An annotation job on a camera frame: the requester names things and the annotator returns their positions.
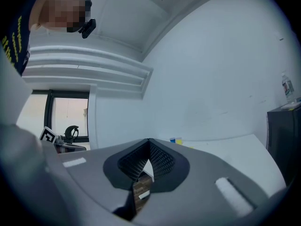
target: black mesh opening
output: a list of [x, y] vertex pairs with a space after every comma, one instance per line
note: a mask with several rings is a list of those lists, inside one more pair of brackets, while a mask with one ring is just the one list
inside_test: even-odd
[[120, 158], [118, 167], [133, 181], [137, 181], [148, 159], [152, 165], [155, 180], [173, 170], [175, 163], [173, 156], [149, 141]]
[[170, 154], [150, 142], [150, 163], [156, 180], [173, 170], [175, 160]]
[[110, 156], [104, 162], [103, 172], [115, 188], [130, 191], [149, 159], [155, 179], [150, 192], [171, 192], [185, 180], [190, 170], [188, 160], [176, 151], [177, 145], [171, 146], [174, 149], [154, 139], [144, 139]]
[[136, 182], [143, 171], [149, 154], [149, 147], [144, 144], [119, 159], [118, 167], [123, 173]]

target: small yellow object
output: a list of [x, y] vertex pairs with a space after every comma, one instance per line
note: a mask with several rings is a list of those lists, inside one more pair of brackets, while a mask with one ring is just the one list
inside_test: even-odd
[[179, 144], [179, 145], [182, 145], [182, 138], [181, 138], [181, 137], [176, 138], [176, 139], [175, 139], [175, 142], [176, 142], [177, 144]]

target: mesh grille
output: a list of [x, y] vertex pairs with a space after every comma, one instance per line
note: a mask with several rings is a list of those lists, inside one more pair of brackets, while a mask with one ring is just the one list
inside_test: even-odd
[[149, 154], [149, 147], [142, 145], [122, 157], [118, 162], [118, 167], [133, 181], [137, 181], [148, 160]]
[[150, 162], [154, 171], [154, 178], [158, 179], [170, 173], [174, 167], [174, 158], [159, 147], [150, 143]]
[[137, 181], [148, 159], [152, 165], [155, 179], [159, 179], [173, 170], [174, 158], [149, 142], [122, 157], [118, 162], [118, 167], [133, 181]]

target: water bottle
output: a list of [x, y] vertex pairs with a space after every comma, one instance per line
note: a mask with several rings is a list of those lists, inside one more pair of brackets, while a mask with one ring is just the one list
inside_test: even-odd
[[282, 86], [285, 92], [287, 102], [293, 104], [295, 102], [295, 97], [293, 95], [294, 89], [290, 78], [288, 78], [285, 73], [282, 73]]

